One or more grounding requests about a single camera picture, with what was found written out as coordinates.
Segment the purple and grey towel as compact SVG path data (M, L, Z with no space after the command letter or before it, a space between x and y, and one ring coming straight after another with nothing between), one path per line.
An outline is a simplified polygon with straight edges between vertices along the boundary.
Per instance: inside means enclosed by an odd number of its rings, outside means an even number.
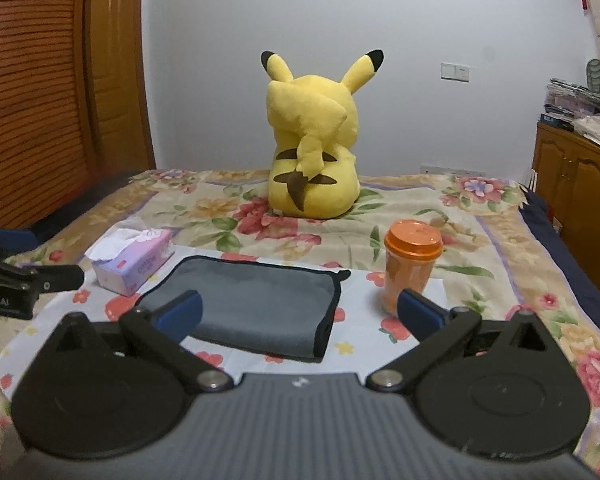
M320 362L326 353L342 283L337 272L259 261L190 256L137 307L155 311L183 292L198 292L200 324L189 335L240 350Z

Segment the pink tissue box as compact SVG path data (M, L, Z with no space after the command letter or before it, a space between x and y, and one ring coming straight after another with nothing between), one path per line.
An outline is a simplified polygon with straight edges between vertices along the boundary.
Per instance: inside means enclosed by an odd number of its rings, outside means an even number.
M172 232L114 226L87 249L97 281L118 295L134 295L173 255Z

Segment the orange plastic cup with lid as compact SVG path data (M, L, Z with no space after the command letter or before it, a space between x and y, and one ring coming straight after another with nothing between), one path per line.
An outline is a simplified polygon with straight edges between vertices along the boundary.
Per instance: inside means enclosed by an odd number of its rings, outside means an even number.
M396 220L384 237L386 250L385 285L382 304L397 316L396 303L403 289L424 291L432 269L442 254L440 231L413 219Z

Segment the wooden slatted headboard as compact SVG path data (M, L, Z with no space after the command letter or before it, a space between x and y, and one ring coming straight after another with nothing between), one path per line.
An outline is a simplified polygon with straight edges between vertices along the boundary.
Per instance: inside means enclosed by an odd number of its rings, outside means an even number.
M0 226L22 228L85 191L84 0L0 0Z

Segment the floral bed quilt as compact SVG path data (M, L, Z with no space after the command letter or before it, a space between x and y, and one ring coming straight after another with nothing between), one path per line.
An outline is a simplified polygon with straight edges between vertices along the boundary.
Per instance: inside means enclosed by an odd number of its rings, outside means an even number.
M268 209L260 171L148 170L132 177L23 263L81 262L110 226L137 216L174 229L175 243L230 256L361 270L384 282L382 239L402 218L422 220L442 235L434 267L451 304L500 320L521 309L537 313L581 375L593 414L577 453L600 476L600 300L577 292L558 258L562 240L542 207L514 182L479 177L366 178L353 209L336 220L278 220Z

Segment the dark blue bed sheet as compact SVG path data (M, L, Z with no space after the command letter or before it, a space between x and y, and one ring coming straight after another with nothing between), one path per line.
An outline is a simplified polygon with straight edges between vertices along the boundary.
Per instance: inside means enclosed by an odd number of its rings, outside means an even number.
M600 328L600 291L583 272L577 260L554 230L547 215L546 201L525 186L521 189L524 194L524 203L519 210L524 223L565 275L580 307Z

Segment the yellow Pikachu plush toy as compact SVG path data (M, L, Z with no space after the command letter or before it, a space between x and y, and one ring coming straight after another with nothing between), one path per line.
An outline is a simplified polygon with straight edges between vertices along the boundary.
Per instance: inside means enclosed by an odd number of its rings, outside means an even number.
M276 143L268 204L274 214L328 220L351 209L360 195L356 157L358 109L353 95L384 62L371 50L358 58L341 79L320 75L296 77L281 56L261 54L270 77L266 116Z

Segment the wooden sideboard cabinet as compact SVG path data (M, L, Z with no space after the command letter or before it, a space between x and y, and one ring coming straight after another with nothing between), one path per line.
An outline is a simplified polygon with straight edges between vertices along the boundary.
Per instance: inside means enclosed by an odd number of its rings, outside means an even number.
M535 193L546 201L559 236L600 291L600 146L540 122L532 168Z

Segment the stack of books and papers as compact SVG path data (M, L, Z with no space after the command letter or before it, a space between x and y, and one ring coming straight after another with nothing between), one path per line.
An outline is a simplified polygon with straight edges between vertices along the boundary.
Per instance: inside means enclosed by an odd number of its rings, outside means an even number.
M540 122L568 131L600 132L600 93L552 78L546 87Z

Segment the wooden door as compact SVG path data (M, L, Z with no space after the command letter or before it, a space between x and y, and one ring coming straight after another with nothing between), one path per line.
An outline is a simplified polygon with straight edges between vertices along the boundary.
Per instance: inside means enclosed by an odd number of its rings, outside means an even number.
M142 0L85 0L88 110L106 174L155 168L146 102Z

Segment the green woven fan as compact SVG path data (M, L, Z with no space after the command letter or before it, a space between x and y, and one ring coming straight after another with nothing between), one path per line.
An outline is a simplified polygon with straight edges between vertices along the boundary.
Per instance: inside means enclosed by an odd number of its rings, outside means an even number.
M600 59L591 58L585 67L586 86L594 94L600 96Z

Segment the white wall switch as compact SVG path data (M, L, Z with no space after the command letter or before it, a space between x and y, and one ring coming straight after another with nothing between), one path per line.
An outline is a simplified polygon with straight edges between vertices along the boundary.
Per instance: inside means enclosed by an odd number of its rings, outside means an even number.
M440 77L444 80L455 80L459 82L470 81L470 68L465 65L452 63L440 64Z

